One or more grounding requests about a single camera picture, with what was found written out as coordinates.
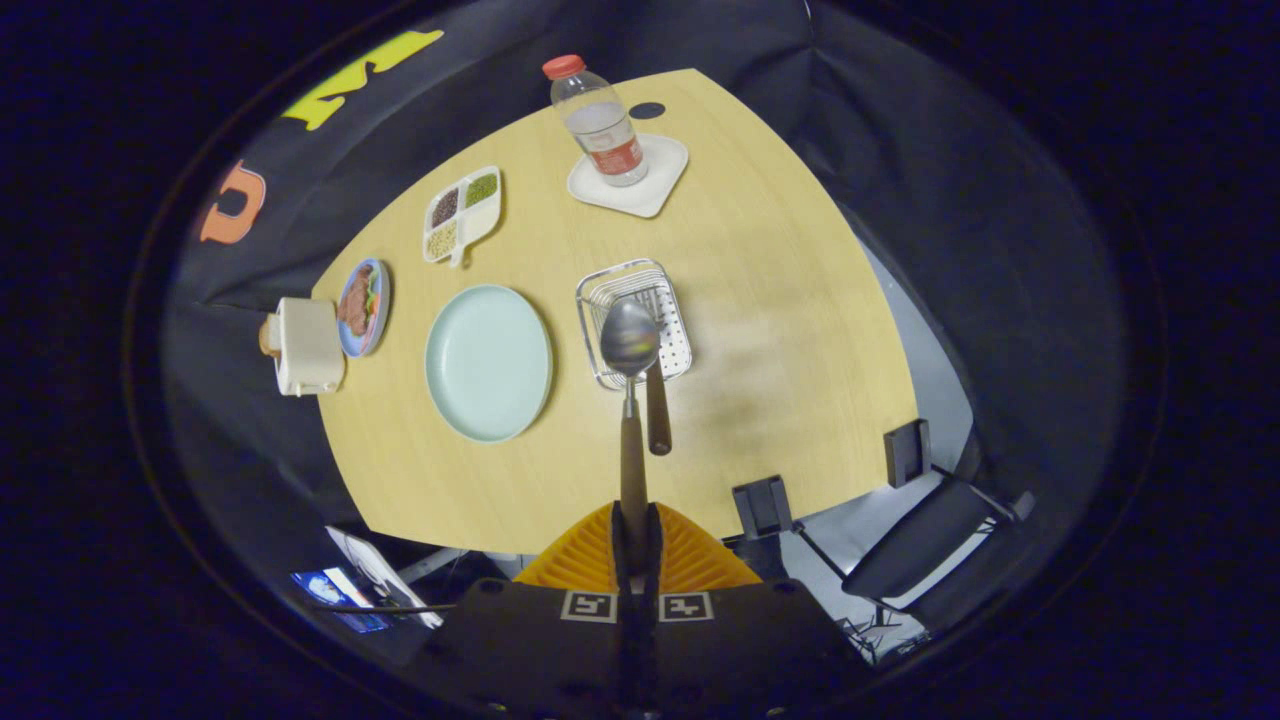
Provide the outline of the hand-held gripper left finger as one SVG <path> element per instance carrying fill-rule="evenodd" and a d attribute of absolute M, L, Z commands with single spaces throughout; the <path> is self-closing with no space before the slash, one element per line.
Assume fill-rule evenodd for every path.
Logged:
<path fill-rule="evenodd" d="M 515 579 L 475 582 L 422 647 L 429 692 L 484 717 L 625 717 L 637 597 L 618 541 L 607 503 Z"/>

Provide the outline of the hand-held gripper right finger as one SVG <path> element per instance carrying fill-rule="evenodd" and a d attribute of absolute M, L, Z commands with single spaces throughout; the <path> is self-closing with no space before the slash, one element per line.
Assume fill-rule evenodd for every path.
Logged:
<path fill-rule="evenodd" d="M 799 580 L 764 580 L 681 512 L 648 510 L 640 710 L 658 719 L 801 719 L 870 666 Z"/>

